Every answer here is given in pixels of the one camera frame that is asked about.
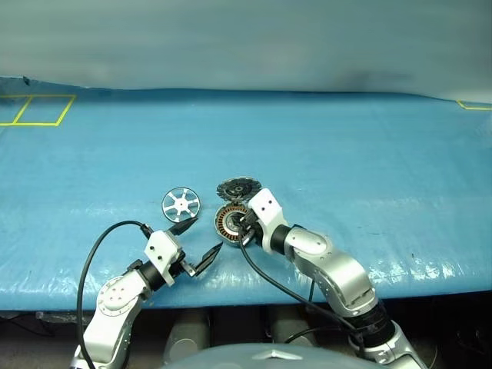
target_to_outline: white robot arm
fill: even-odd
[[[350,345],[364,359],[395,369],[427,369],[401,328],[390,320],[362,266],[349,254],[336,249],[330,239],[300,226],[289,227],[282,208],[267,188],[249,202],[241,219],[249,241],[256,236],[267,253],[284,254],[299,271],[319,286],[334,313],[354,326]]]
[[[167,231],[153,231],[145,226],[148,242],[146,263],[137,260],[126,273],[106,282],[99,291],[96,310],[84,333],[87,355],[81,345],[75,351],[70,369],[119,369],[128,358],[131,327],[141,310],[142,302],[164,284],[172,286],[174,278],[185,271],[199,275],[217,256],[221,244],[204,255],[197,267],[185,261],[185,253],[176,235],[188,229],[197,218],[189,218]]]

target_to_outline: black wire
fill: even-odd
[[[16,327],[21,328],[24,331],[27,331],[29,333],[35,334],[39,337],[50,337],[50,338],[52,338],[55,336],[55,333],[50,331],[49,329],[47,329],[43,324],[41,324],[41,326],[43,327],[43,329],[45,330],[46,333],[34,331],[31,328],[26,327],[25,325],[19,324],[18,322],[14,321],[14,319],[17,319],[18,317],[25,317],[26,315],[30,315],[30,314],[20,314],[20,315],[17,315],[16,317],[10,317],[9,319],[5,319],[2,317],[2,318],[0,318],[1,319],[0,323],[9,323],[9,324],[15,325]]]
[[[314,286],[315,286],[315,282],[314,282],[314,279],[313,281],[311,282],[311,288],[309,289],[309,298],[308,300],[311,302],[313,301],[313,294],[314,294]]]
[[[307,328],[304,329],[303,331],[297,332],[296,334],[292,334],[287,340],[284,341],[285,344],[290,344],[292,341],[297,340],[299,337],[302,337],[306,334],[314,333],[314,332],[319,332],[319,331],[339,331],[340,328],[333,327],[333,326],[328,326],[328,327],[314,327],[314,328]]]
[[[47,331],[49,334],[52,334],[53,337],[55,336],[56,331],[51,327],[51,325],[48,322],[43,321],[42,319],[38,319],[38,321],[45,331]]]
[[[33,315],[33,313],[19,314],[19,315],[15,315],[14,317],[0,317],[0,324],[8,323],[9,321],[13,321],[14,319],[19,319],[20,317],[27,317],[29,315]]]
[[[457,335],[457,343],[462,347],[464,348],[465,350],[470,350],[470,351],[473,351],[473,352],[476,352],[477,354],[480,354],[480,355],[485,355],[485,353],[475,347],[473,347],[471,344],[465,344],[465,342],[463,341],[463,339],[461,338],[461,333],[460,331],[456,332],[456,335]]]
[[[92,246],[91,252],[89,252],[89,255],[87,256],[87,259],[85,260],[84,267],[82,268],[82,273],[80,276],[80,281],[78,283],[78,290],[77,290],[77,341],[78,344],[80,345],[80,351],[82,353],[83,358],[87,362],[87,365],[89,366],[90,369],[96,369],[94,362],[91,359],[91,356],[87,352],[87,347],[85,346],[84,342],[84,326],[82,324],[82,296],[84,294],[84,284],[85,284],[85,277],[87,276],[87,272],[89,269],[89,266],[91,265],[92,258],[94,257],[95,252],[98,250],[99,245],[101,244],[102,240],[106,238],[108,234],[111,233],[114,229],[121,227],[122,225],[127,225],[127,224],[134,224],[139,227],[142,227],[143,224],[140,223],[139,221],[120,221],[119,223],[113,224],[111,227],[106,229],[102,234],[99,236],[97,241],[94,243],[94,246]]]
[[[248,253],[246,252],[246,249],[244,248],[244,244],[243,244],[243,240],[242,240],[242,232],[239,232],[239,247],[241,249],[241,252],[244,256],[244,258],[246,259],[246,261],[248,262],[248,264],[254,269],[254,271],[256,271],[260,277],[262,277],[263,279],[266,280],[266,282],[270,283],[270,284],[273,284],[276,288],[278,288],[280,291],[284,292],[285,294],[288,294],[289,296],[291,296],[292,298],[295,298],[297,301],[300,301],[302,302],[303,304],[306,304],[307,306],[309,306],[310,308],[316,310],[318,313],[324,315],[325,317],[327,317],[328,319],[332,320],[332,321],[336,321],[337,323],[343,325],[344,327],[346,327],[355,337],[358,337],[359,336],[359,333],[355,330],[355,327],[350,324],[348,321],[346,321],[345,319],[343,319],[342,317],[339,317],[338,315],[336,315],[335,313],[332,313],[331,311],[328,311],[328,310],[325,310],[323,309],[322,307],[319,307],[317,306],[316,304],[313,304],[312,302],[306,300],[305,298],[303,298],[302,296],[300,296],[299,294],[296,294],[295,292],[293,292],[292,290],[288,289],[287,287],[285,287],[283,284],[280,284],[279,282],[277,282],[275,279],[273,279],[272,277],[270,277],[269,275],[267,275],[266,273],[264,273],[252,260],[251,258],[249,257]]]

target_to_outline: gray wall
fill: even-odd
[[[0,75],[492,101],[491,0],[2,0]]]

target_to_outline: metal part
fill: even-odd
[[[162,212],[174,223],[196,217],[200,207],[198,195],[186,187],[173,188],[162,199]]]
[[[169,231],[156,231],[151,234],[147,241],[144,253],[168,286],[172,286],[175,282],[169,268],[178,259],[180,251],[181,246],[179,246],[178,240]]]
[[[393,369],[427,369],[415,353],[414,348],[401,330],[393,321],[395,332],[393,337],[377,347],[365,347],[364,359],[387,365]],[[358,350],[359,347],[349,340],[350,345]]]
[[[258,223],[263,231],[262,248],[269,254],[271,250],[271,236],[279,225],[287,225],[282,207],[268,188],[263,188],[249,202],[248,207],[258,217]]]
[[[381,369],[381,366],[323,347],[293,344],[228,344],[198,352],[162,369]]]
[[[246,214],[242,204],[227,204],[215,214],[215,230],[223,239],[232,244],[239,242],[239,221]]]
[[[183,232],[187,231],[196,221],[198,218],[188,218],[183,221],[180,221],[179,223],[176,223],[172,227],[168,229],[168,232],[170,232],[174,236],[179,236]]]
[[[299,314],[299,307],[296,305],[272,305],[268,308],[268,318],[271,337],[275,344],[282,344],[292,334],[309,328],[309,324]],[[317,346],[316,339],[312,333],[296,338],[291,344]]]
[[[355,317],[377,305],[366,271],[331,241],[304,228],[293,227],[284,242],[285,255],[299,271],[314,279],[335,313]]]
[[[197,271],[193,268],[193,264],[188,264],[185,259],[181,260],[179,264],[190,277],[194,277],[197,274]]]
[[[195,277],[200,275],[202,271],[207,269],[210,266],[210,264],[214,262],[215,258],[218,255],[218,252],[222,248],[222,244],[223,242],[221,242],[220,244],[216,244],[213,248],[207,251],[205,255],[203,255],[200,263],[198,263],[198,265],[195,267]]]
[[[210,347],[210,324],[205,309],[184,310],[171,329],[164,350],[164,364],[169,365]]]
[[[261,189],[261,183],[249,177],[236,177],[223,181],[217,187],[217,194],[226,201],[238,203],[248,201]]]
[[[251,241],[254,237],[254,229],[250,229],[244,236],[243,236],[243,244],[249,244],[249,241]]]
[[[131,326],[151,289],[137,270],[111,279],[101,288],[97,309],[84,333],[84,341],[96,367],[119,369],[125,362]],[[80,346],[71,367],[88,368]]]

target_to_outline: metal wheel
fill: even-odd
[[[162,199],[162,212],[174,223],[196,217],[199,211],[200,198],[190,188],[173,188]]]

